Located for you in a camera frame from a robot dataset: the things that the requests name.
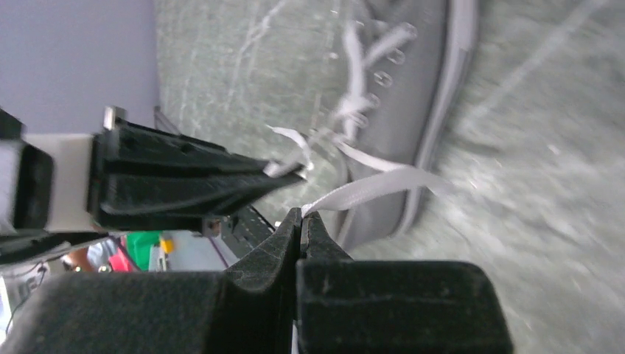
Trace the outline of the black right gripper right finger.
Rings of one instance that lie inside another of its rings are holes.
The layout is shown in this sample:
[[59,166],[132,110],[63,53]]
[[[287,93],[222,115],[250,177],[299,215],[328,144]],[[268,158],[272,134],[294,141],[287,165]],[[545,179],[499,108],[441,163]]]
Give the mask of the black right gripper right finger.
[[495,288],[455,260],[353,260],[318,213],[296,264],[301,353],[512,353]]

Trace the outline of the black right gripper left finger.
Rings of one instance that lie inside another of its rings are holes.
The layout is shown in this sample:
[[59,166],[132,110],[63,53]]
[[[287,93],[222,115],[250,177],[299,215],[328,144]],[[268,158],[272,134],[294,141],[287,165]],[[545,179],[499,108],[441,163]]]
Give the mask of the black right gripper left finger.
[[3,353],[289,353],[301,210],[225,271],[78,273],[30,297]]

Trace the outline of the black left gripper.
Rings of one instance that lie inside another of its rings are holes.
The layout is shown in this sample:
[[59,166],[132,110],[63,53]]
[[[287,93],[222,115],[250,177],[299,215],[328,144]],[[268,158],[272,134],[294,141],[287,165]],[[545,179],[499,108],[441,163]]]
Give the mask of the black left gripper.
[[[28,133],[1,111],[1,263],[54,257],[116,231],[199,231],[205,218],[303,180],[271,178],[267,165],[120,117],[96,135]],[[90,186],[90,177],[101,178]]]

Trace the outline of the white shoelace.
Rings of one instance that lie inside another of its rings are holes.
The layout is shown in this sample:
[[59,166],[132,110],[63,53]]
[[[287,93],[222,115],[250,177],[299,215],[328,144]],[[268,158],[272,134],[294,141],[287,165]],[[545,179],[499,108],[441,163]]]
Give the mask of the white shoelace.
[[328,126],[319,129],[310,137],[303,137],[298,131],[274,127],[274,133],[292,139],[299,147],[280,162],[271,161],[264,172],[271,178],[278,178],[296,170],[300,161],[307,169],[313,165],[313,147],[322,140],[331,142],[347,158],[365,165],[376,174],[338,187],[318,200],[301,208],[303,216],[318,210],[343,211],[365,202],[396,192],[428,188],[436,195],[454,189],[454,185],[423,169],[377,158],[352,147],[358,129],[368,124],[365,113],[376,108],[378,98],[367,89],[368,69],[383,55],[387,55],[417,37],[415,26],[401,23],[389,28],[383,21],[380,37],[369,47],[364,47],[358,36],[357,22],[349,22],[343,34],[343,48],[348,59],[349,79],[345,94],[329,116]]

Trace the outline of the grey canvas sneaker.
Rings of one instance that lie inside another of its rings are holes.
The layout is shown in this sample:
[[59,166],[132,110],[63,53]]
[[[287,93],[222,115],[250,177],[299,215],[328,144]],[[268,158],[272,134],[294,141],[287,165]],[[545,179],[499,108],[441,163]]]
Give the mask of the grey canvas sneaker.
[[478,39],[477,1],[352,1],[349,85],[335,116],[353,151],[431,169]]

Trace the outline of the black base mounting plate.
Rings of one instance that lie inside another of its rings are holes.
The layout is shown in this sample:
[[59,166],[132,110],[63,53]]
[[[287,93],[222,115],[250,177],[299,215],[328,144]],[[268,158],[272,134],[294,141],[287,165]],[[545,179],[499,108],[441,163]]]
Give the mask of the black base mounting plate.
[[233,264],[270,237],[275,227],[253,206],[246,206],[233,215],[208,221],[206,231],[228,264]]

